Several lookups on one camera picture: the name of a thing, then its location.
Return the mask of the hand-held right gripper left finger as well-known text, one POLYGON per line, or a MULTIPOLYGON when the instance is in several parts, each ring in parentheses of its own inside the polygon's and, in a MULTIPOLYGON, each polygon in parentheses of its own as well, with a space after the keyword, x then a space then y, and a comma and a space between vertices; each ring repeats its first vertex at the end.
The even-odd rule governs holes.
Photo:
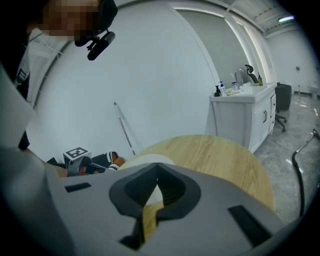
POLYGON ((150 256, 142 250, 143 204, 155 177, 145 163, 124 170, 59 178, 47 171, 47 184, 77 256, 150 256))

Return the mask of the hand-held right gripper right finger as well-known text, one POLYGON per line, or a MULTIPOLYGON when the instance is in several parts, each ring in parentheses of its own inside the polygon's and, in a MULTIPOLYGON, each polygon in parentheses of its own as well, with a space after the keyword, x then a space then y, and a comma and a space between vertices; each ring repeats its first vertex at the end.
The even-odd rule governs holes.
POLYGON ((279 256, 297 227, 225 179, 163 163, 156 174, 164 207, 145 254, 279 256))

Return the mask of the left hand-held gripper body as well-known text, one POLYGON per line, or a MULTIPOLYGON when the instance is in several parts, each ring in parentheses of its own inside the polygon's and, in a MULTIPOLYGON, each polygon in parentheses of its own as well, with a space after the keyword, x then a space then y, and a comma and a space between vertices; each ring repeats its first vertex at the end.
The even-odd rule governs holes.
POLYGON ((77 147, 63 153, 64 163, 68 177, 100 174, 106 168, 93 163, 92 152, 82 147, 77 147))

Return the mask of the round white plate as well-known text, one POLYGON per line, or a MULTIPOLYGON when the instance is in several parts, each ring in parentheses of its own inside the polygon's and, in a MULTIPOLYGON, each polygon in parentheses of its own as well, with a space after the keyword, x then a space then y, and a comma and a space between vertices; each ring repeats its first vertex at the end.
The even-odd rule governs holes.
MULTIPOLYGON (((120 170, 124 170, 126 168, 131 168, 134 166, 142 165, 142 164, 150 164, 150 163, 164 163, 174 165, 175 163, 168 157, 161 154, 146 154, 134 159, 128 160, 121 167, 120 170)), ((163 196, 158 185, 153 190, 152 194, 149 196, 148 201, 146 202, 146 206, 154 205, 160 203, 163 200, 163 196)))

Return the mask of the person's left forearm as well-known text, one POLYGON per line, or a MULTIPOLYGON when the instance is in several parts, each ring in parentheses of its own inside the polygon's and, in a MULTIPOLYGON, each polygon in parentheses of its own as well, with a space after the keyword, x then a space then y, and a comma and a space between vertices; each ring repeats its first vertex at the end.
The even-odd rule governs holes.
POLYGON ((52 164, 50 164, 50 163, 47 163, 47 162, 43 161, 42 159, 40 159, 35 153, 33 153, 33 152, 32 152, 31 150, 29 150, 28 148, 27 148, 24 152, 25 152, 26 154, 30 155, 30 156, 36 157, 38 160, 41 161, 41 163, 42 163, 46 168, 55 170, 60 178, 66 178, 66 177, 68 176, 68 171, 67 171, 65 168, 62 168, 62 167, 59 167, 59 166, 55 166, 55 165, 52 165, 52 164))

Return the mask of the round wooden table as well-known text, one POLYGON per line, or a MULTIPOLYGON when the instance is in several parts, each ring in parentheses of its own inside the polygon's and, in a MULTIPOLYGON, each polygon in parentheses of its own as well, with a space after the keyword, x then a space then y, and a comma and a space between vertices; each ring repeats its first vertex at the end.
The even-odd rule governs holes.
MULTIPOLYGON (((163 155, 174 162, 173 166, 231 182, 275 213, 272 186, 262 165, 250 151, 231 140, 210 135, 178 136, 154 144, 134 158, 148 154, 163 155)), ((158 186, 157 165, 160 163, 151 163, 155 166, 149 169, 155 179, 145 189, 151 194, 158 186)), ((164 199, 152 205, 146 205, 147 201, 148 198, 142 196, 142 248, 155 233, 157 212, 164 207, 164 199)))

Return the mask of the black white striped blanket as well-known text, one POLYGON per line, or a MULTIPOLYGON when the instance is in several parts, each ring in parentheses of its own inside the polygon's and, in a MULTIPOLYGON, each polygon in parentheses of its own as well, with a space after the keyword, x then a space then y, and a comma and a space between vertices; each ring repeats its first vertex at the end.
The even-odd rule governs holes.
POLYGON ((112 166, 111 157, 110 157, 110 153, 111 152, 115 152, 115 151, 108 151, 108 152, 106 152, 104 154, 101 154, 101 155, 98 155, 98 156, 95 156, 95 157, 92 158, 92 162, 94 164, 97 164, 97 165, 103 167, 103 169, 101 169, 101 168, 100 169, 96 169, 93 172, 94 174, 104 173, 106 171, 117 171, 120 168, 120 167, 112 166))

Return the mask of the thin metal pole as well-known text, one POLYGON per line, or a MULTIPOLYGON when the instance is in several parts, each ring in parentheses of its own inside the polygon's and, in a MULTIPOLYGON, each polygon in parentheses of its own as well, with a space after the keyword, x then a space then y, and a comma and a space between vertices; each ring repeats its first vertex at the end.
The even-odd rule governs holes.
POLYGON ((133 148, 133 146, 131 144, 131 141, 130 141, 130 139, 128 137, 128 133, 126 131, 126 128, 125 128, 125 125, 124 125, 124 122, 123 122, 123 118, 122 118, 122 115, 120 113, 120 108, 119 108, 119 106, 118 106, 118 104, 116 102, 114 102, 113 105, 114 105, 115 112, 117 114, 118 120, 120 122, 121 128, 123 130, 124 136, 125 136, 126 141, 127 141, 128 145, 129 145, 129 148, 130 148, 132 154, 135 156, 136 153, 135 153, 134 148, 133 148))

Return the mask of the white sink cabinet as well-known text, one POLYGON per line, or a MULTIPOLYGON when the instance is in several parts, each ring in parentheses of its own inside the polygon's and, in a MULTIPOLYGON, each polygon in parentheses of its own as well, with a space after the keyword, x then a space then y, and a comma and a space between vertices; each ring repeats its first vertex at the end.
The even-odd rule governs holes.
POLYGON ((254 153, 275 125, 277 83, 244 84, 235 95, 211 96, 217 135, 254 153))

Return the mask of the person's black top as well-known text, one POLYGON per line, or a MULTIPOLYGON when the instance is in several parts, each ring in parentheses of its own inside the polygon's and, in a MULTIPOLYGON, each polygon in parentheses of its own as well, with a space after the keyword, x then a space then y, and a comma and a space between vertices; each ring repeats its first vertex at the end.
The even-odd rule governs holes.
POLYGON ((26 100, 31 73, 26 26, 23 25, 16 32, 6 30, 5 35, 8 36, 7 39, 0 43, 0 62, 15 88, 26 100))

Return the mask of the black office chair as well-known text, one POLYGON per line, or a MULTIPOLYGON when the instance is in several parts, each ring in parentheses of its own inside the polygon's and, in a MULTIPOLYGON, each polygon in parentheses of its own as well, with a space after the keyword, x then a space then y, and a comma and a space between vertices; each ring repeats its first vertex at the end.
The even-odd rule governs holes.
POLYGON ((284 123, 287 122, 286 117, 280 116, 280 111, 287 111, 291 105, 291 97, 292 97, 292 86, 288 84, 282 84, 280 82, 277 83, 275 87, 275 95, 276 95, 276 108, 275 108, 275 121, 277 121, 282 126, 282 132, 286 131, 286 127, 284 123))

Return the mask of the chrome faucet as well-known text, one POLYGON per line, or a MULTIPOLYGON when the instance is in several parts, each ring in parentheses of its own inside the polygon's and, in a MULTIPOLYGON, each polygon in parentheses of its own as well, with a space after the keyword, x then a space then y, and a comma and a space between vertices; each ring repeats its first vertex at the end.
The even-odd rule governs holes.
POLYGON ((244 78, 245 78, 246 73, 244 72, 244 70, 242 70, 241 68, 237 69, 234 73, 234 77, 235 77, 235 82, 237 85, 237 89, 239 90, 240 88, 243 87, 244 85, 244 78))

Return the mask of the grey window blind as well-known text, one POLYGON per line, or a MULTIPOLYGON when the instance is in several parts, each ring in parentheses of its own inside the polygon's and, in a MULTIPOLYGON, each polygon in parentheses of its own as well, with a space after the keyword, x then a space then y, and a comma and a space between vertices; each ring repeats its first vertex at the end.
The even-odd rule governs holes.
POLYGON ((245 69, 249 60, 225 19, 175 9, 166 9, 164 17, 169 19, 164 30, 169 36, 165 81, 206 95, 215 92, 219 84, 231 88, 235 71, 245 69))

